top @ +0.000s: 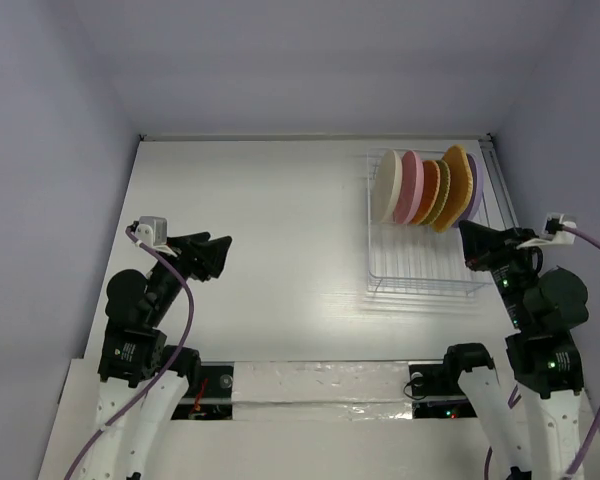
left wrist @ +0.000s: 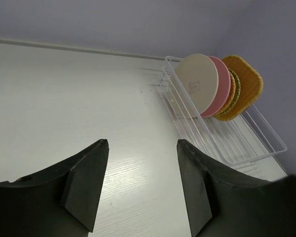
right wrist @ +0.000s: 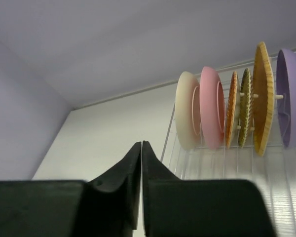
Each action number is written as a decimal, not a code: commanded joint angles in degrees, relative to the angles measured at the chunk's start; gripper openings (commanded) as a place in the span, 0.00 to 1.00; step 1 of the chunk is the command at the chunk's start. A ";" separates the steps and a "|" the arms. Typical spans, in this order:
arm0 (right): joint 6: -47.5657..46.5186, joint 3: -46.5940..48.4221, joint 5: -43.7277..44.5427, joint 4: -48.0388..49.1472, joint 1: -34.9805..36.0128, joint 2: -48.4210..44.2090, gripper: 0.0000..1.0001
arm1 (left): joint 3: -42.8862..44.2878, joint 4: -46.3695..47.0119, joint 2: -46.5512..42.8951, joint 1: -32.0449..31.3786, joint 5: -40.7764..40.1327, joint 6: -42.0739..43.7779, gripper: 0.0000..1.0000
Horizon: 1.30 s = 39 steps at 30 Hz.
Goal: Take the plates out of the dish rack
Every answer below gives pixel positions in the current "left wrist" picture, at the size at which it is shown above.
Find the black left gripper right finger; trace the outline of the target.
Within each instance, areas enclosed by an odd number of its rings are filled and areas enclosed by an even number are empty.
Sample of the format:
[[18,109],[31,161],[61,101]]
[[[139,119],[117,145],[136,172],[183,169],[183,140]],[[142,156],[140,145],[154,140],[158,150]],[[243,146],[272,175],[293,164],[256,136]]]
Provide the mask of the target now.
[[191,235],[296,237],[296,175],[266,181],[177,143]]

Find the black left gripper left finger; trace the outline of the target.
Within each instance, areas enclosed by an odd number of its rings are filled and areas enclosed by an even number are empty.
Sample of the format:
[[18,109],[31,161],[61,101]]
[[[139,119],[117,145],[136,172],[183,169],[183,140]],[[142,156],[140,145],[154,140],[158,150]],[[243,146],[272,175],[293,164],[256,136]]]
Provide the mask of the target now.
[[109,157],[101,139],[14,182],[0,182],[0,237],[86,237],[94,231]]

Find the cream plate with bear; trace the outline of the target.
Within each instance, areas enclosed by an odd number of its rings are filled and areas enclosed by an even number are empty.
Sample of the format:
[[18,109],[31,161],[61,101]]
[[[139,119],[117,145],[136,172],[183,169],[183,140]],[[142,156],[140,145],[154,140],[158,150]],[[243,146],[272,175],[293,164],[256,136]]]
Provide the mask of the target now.
[[[219,86],[218,71],[214,62],[204,54],[192,54],[183,59],[174,69],[178,79],[188,93],[198,113],[203,113],[212,104]],[[195,117],[183,90],[171,76],[168,92],[175,113],[179,116]]]

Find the pink round plate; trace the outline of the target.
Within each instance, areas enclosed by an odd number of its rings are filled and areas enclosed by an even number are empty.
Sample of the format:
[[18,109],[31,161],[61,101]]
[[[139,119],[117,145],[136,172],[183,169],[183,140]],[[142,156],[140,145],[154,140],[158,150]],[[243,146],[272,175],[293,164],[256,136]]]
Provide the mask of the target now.
[[213,61],[213,63],[216,66],[219,84],[213,102],[211,103],[209,108],[201,114],[203,118],[213,116],[223,107],[223,105],[226,103],[228,99],[231,89],[231,79],[226,64],[221,59],[215,56],[209,56],[209,58]]

